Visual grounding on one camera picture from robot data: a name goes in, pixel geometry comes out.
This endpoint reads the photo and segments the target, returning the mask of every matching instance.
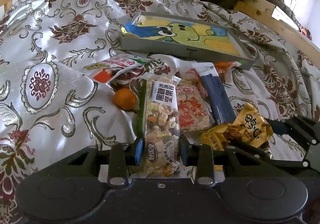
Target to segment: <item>satin bedspread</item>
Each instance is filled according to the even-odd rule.
[[[255,59],[233,68],[225,90],[238,113],[247,103],[266,118],[295,113],[319,120],[320,72],[278,34],[241,12],[199,0],[19,0],[0,21],[0,223],[20,219],[17,184],[76,151],[132,142],[130,113],[112,103],[114,90],[140,91],[146,69],[175,75],[184,62],[150,54],[152,64],[99,85],[78,70],[122,52],[120,28],[139,11],[175,14],[231,28]],[[274,159],[302,160],[290,136],[273,135]]]

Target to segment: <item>screw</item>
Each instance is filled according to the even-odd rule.
[[[165,184],[164,183],[158,183],[158,188],[165,188]]]
[[[112,185],[123,185],[125,184],[125,179],[122,178],[122,177],[113,177],[111,180],[110,180],[110,184]]]
[[[200,177],[198,183],[202,185],[211,185],[213,184],[213,180],[210,177]]]

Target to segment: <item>yellow snack bag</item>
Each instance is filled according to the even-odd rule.
[[[242,142],[260,147],[272,135],[273,130],[269,123],[247,103],[233,124],[224,123],[213,127],[201,134],[200,142],[210,145],[214,150],[223,151],[221,143],[229,142],[231,139],[241,139]]]
[[[243,107],[232,125],[244,127],[245,130],[239,129],[242,141],[254,147],[260,147],[273,135],[269,123],[249,103]]]
[[[223,147],[221,141],[228,142],[227,139],[224,138],[223,133],[228,128],[228,123],[220,124],[209,131],[202,133],[200,136],[200,142],[202,144],[207,144],[211,146],[213,150],[223,151]]]

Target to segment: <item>blue package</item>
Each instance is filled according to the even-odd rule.
[[[236,115],[213,63],[194,63],[192,66],[200,75],[207,89],[213,118],[216,124],[233,123]]]

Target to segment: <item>snack bag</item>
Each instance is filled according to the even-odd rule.
[[[220,150],[221,143],[229,142],[231,139],[241,139],[242,142],[251,146],[260,147],[272,135],[273,130],[269,123],[251,104],[247,103],[233,124],[224,123],[213,127],[200,136],[200,142],[210,145],[215,150]]]
[[[206,88],[216,124],[232,123],[236,116],[213,63],[193,63],[193,68],[200,75]]]
[[[148,173],[169,177],[179,171],[179,114],[176,86],[180,78],[145,73],[147,81],[143,116],[145,153],[143,168]]]
[[[191,81],[182,80],[176,93],[182,131],[204,131],[212,127],[213,117],[197,86]]]
[[[154,59],[142,58],[132,54],[116,54],[104,61],[89,64],[80,71],[93,81],[106,84],[121,73],[152,61]]]
[[[242,141],[254,147],[261,146],[273,135],[269,123],[250,103],[242,108],[233,125],[246,128],[242,135]]]

